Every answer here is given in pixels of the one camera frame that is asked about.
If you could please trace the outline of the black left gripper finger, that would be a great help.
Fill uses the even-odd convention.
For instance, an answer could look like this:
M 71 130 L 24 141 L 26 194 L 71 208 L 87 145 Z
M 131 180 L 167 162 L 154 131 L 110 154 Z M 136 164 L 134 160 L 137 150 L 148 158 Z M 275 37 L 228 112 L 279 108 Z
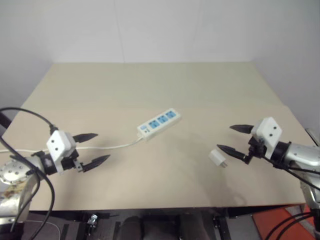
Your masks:
M 82 166 L 82 172 L 85 173 L 85 172 L 88 172 L 96 167 L 99 167 L 101 164 L 103 164 L 111 155 L 108 154 L 108 155 L 103 155 L 103 156 L 100 156 L 100 157 L 97 157 L 95 159 L 93 159 L 90 163 L 88 164 L 81 164 Z
M 98 136 L 97 133 L 82 133 L 82 134 L 75 135 L 72 138 L 76 143 L 83 143 L 83 142 L 89 141 L 97 136 Z

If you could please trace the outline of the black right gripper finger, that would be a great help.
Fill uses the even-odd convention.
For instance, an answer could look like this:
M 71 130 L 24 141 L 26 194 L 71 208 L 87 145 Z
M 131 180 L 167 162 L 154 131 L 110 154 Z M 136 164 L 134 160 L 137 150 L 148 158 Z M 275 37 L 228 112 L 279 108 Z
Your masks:
M 226 145 L 221 145 L 221 144 L 217 144 L 217 147 L 220 150 L 222 150 L 224 153 L 226 153 L 227 155 L 229 155 L 235 159 L 238 159 L 241 161 L 245 160 L 246 155 L 244 153 L 237 151 L 235 148 L 232 148 L 232 147 L 226 146 Z
M 235 124 L 229 128 L 243 134 L 251 134 L 254 126 L 249 124 Z

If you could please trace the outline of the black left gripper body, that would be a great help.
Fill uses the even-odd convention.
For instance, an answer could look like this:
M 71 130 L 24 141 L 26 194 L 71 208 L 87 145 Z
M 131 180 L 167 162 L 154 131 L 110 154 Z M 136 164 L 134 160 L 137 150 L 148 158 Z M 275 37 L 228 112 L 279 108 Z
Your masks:
M 82 163 L 78 161 L 79 153 L 77 150 L 74 150 L 72 154 L 68 157 L 64 157 L 61 160 L 62 169 L 64 171 L 70 170 L 70 169 L 76 169 L 78 172 L 83 171 Z

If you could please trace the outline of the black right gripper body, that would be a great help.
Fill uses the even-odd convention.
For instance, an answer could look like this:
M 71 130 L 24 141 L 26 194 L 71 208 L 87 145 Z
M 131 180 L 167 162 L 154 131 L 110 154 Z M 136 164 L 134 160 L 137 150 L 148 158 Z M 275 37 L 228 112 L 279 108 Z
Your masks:
M 246 155 L 243 160 L 247 165 L 251 162 L 253 157 L 258 159 L 265 157 L 267 148 L 262 139 L 255 139 L 254 137 L 251 137 L 248 144 L 250 145 L 248 155 Z

